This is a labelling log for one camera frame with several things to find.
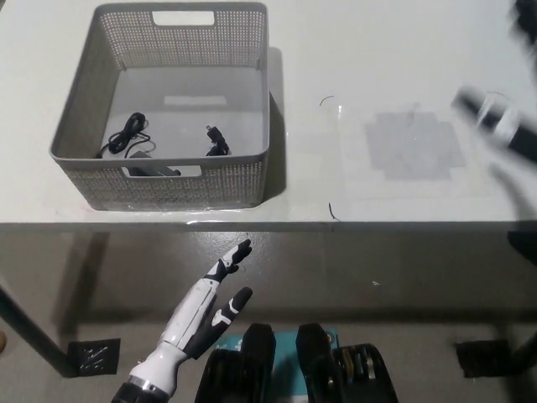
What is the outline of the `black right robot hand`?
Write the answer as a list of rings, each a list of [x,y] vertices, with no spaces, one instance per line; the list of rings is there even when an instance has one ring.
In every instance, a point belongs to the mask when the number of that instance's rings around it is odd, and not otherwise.
[[[494,95],[464,86],[457,91],[453,104],[478,130],[502,143],[509,144],[519,130],[518,111]]]

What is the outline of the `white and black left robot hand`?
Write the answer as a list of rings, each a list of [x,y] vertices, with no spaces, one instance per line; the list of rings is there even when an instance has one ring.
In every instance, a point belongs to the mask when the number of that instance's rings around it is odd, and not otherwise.
[[[253,291],[242,288],[227,304],[208,317],[216,300],[218,287],[235,273],[239,264],[252,252],[246,239],[225,253],[187,292],[175,308],[157,348],[177,350],[189,359],[198,359],[227,330],[246,306]]]

